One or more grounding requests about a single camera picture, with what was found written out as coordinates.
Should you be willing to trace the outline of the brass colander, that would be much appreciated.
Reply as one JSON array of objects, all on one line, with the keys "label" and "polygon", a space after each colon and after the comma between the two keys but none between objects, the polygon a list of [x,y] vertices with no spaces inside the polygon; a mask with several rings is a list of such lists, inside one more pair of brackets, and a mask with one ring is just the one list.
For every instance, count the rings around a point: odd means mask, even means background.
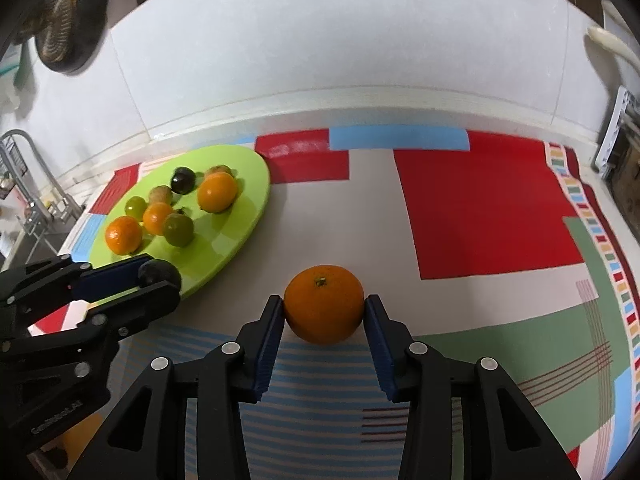
[{"label": "brass colander", "polygon": [[78,0],[42,0],[42,29],[36,47],[43,62],[62,62],[70,53],[70,37]]}]

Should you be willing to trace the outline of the green plate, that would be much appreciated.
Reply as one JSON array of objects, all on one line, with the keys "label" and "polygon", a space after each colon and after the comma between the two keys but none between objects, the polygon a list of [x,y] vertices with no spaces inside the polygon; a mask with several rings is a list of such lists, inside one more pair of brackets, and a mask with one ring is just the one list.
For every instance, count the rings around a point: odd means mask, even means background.
[{"label": "green plate", "polygon": [[226,165],[239,180],[239,196],[229,209],[209,214],[198,206],[194,192],[176,199],[194,222],[194,240],[185,248],[172,247],[159,236],[147,235],[141,251],[172,263],[182,277],[181,296],[191,296],[205,285],[240,250],[257,226],[270,192],[270,172],[262,156],[243,145],[218,144],[183,153],[155,167],[133,185],[103,220],[91,247],[90,262],[96,268],[116,262],[118,255],[107,248],[105,230],[125,213],[126,201],[147,196],[154,186],[167,184],[174,170],[188,167],[203,172]]}]

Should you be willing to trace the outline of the dark plum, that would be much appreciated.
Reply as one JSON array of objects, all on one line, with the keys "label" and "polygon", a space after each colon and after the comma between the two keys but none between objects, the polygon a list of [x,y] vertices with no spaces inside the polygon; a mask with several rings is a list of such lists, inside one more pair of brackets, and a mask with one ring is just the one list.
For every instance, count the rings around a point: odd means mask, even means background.
[{"label": "dark plum", "polygon": [[178,167],[170,179],[171,191],[179,195],[186,195],[193,191],[196,183],[196,173],[188,167]]},{"label": "dark plum", "polygon": [[152,259],[140,266],[138,270],[138,285],[141,288],[161,282],[167,282],[176,289],[181,289],[181,274],[172,263],[166,260]]}]

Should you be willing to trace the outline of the colourful patterned tablecloth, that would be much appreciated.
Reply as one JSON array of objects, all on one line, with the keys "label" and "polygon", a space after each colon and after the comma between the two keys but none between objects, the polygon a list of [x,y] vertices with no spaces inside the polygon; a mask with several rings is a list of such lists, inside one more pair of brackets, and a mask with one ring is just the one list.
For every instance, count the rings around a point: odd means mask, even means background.
[{"label": "colourful patterned tablecloth", "polygon": [[[356,275],[444,356],[491,356],[582,479],[639,430],[639,243],[608,186],[559,144],[461,133],[392,150],[355,128],[258,136],[269,200],[252,235],[177,311],[122,343],[112,402],[55,442],[70,470],[156,356],[205,356],[318,264]],[[306,344],[285,326],[262,402],[242,406],[257,479],[395,479],[407,404],[386,401],[360,328]]]}]

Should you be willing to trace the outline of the small orange kumquat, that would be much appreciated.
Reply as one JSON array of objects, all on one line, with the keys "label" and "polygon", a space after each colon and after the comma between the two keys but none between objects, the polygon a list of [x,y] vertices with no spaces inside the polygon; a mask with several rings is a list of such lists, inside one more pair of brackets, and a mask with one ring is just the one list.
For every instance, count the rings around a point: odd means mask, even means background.
[{"label": "small orange kumquat", "polygon": [[228,209],[238,195],[238,184],[231,174],[215,172],[208,176],[198,188],[198,206],[210,214],[219,214]]},{"label": "small orange kumquat", "polygon": [[163,225],[166,218],[174,212],[169,204],[157,202],[149,204],[142,216],[144,228],[154,236],[163,235]]}]

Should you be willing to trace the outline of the large orange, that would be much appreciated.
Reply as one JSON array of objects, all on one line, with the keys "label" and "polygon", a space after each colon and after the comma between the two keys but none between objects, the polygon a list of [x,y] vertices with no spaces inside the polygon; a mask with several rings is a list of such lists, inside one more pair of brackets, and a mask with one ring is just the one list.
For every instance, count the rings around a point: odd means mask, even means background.
[{"label": "large orange", "polygon": [[105,229],[105,244],[115,255],[126,256],[135,252],[142,243],[142,229],[135,218],[121,216]]},{"label": "large orange", "polygon": [[312,266],[292,278],[283,296],[285,317],[296,336],[318,346],[340,344],[363,317],[364,290],[341,266]]}]

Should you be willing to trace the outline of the green fruit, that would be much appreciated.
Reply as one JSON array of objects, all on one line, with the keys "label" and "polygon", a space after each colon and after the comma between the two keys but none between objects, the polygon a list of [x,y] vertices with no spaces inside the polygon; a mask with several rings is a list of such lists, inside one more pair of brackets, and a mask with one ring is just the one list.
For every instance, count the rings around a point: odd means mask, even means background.
[{"label": "green fruit", "polygon": [[125,205],[125,214],[128,217],[134,218],[137,222],[143,220],[143,215],[148,208],[148,203],[141,196],[132,196]]},{"label": "green fruit", "polygon": [[188,246],[194,237],[194,224],[186,214],[168,214],[163,223],[163,237],[174,247]]}]

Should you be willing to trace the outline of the tan round fruit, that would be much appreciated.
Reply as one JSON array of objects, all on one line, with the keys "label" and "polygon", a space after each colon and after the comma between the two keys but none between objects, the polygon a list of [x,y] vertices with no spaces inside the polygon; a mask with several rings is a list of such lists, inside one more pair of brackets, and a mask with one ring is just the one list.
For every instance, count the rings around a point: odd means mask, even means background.
[{"label": "tan round fruit", "polygon": [[148,203],[152,204],[166,204],[171,206],[174,201],[174,193],[167,185],[157,185],[152,188],[148,195]]}]

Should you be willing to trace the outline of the large chrome faucet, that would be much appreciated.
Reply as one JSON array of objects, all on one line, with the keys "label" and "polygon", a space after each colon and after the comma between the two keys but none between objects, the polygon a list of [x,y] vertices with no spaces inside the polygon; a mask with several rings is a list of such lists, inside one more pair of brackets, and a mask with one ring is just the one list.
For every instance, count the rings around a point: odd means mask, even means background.
[{"label": "large chrome faucet", "polygon": [[8,179],[10,181],[10,189],[9,191],[2,192],[1,196],[5,198],[16,188],[18,196],[20,196],[25,203],[23,213],[17,216],[17,221],[23,232],[34,239],[32,249],[26,257],[26,261],[29,261],[41,244],[45,244],[54,252],[51,244],[46,240],[47,230],[51,223],[52,216],[48,207],[39,197],[38,191],[33,191],[26,180],[29,169],[17,145],[16,138],[22,139],[27,143],[36,163],[40,166],[41,171],[50,183],[54,182],[54,177],[52,177],[49,167],[39,153],[38,148],[36,148],[34,140],[32,140],[32,137],[27,132],[20,129],[12,129],[2,134],[1,180]]}]

